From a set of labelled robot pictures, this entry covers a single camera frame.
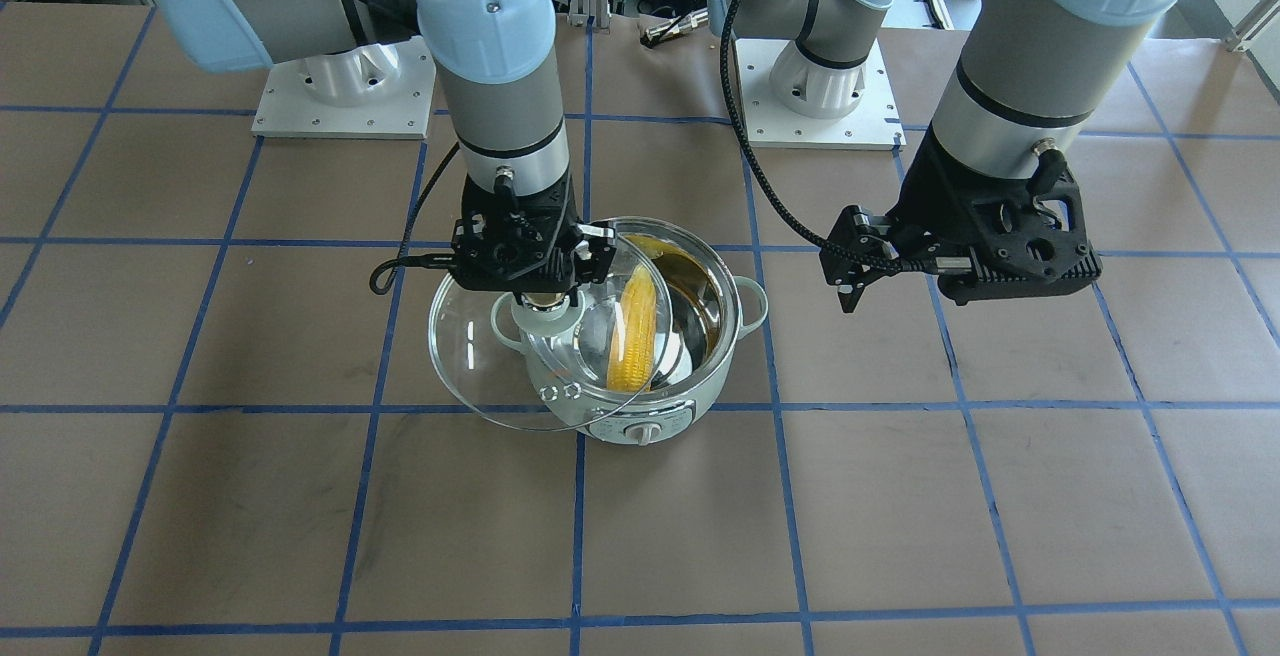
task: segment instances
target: floor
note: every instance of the floor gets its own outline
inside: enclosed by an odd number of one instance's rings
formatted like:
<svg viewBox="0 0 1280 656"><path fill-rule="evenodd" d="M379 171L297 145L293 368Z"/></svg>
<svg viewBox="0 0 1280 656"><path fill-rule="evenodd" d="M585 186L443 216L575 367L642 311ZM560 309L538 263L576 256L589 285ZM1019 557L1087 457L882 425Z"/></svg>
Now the floor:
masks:
<svg viewBox="0 0 1280 656"><path fill-rule="evenodd" d="M586 208L689 226L773 300L722 402L643 450L467 415L435 278L366 288L447 113L264 142L264 74L196 72L147 9L4 6L0 655L1280 655L1252 64L1147 42L1089 122L1098 288L960 309L909 274L845 316L744 174L712 44L636 36L558 41ZM762 155L804 222L892 204L963 38L883 32L899 152Z"/></svg>

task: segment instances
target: corn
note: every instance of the corn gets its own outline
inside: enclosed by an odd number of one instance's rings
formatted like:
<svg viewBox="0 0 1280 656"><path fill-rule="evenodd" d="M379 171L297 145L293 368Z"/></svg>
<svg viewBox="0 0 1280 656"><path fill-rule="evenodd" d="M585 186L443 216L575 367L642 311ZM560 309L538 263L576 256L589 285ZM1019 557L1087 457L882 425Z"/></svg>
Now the corn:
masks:
<svg viewBox="0 0 1280 656"><path fill-rule="evenodd" d="M644 265L631 272L622 288L618 311L613 316L613 343L609 347L611 391L635 393L653 375L653 347L658 329L658 288Z"/></svg>

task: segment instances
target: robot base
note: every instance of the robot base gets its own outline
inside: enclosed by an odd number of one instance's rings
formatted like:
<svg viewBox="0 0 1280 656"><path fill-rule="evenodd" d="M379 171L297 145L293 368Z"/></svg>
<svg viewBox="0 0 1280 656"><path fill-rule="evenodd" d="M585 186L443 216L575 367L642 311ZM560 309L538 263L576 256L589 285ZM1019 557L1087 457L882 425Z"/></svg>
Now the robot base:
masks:
<svg viewBox="0 0 1280 656"><path fill-rule="evenodd" d="M378 49L392 50L394 60ZM353 74L370 73L383 82L370 88L365 81L352 81ZM307 86L307 74L315 76L316 86L328 87L324 99L317 97L319 88ZM283 138L425 138L434 87L435 62L421 36L275 64L262 87L252 132Z"/></svg>
<svg viewBox="0 0 1280 656"><path fill-rule="evenodd" d="M867 56L861 102L845 118L831 120L787 109L769 88L769 69L786 45L773 38L736 41L741 109L753 146L887 151L906 144L878 42Z"/></svg>

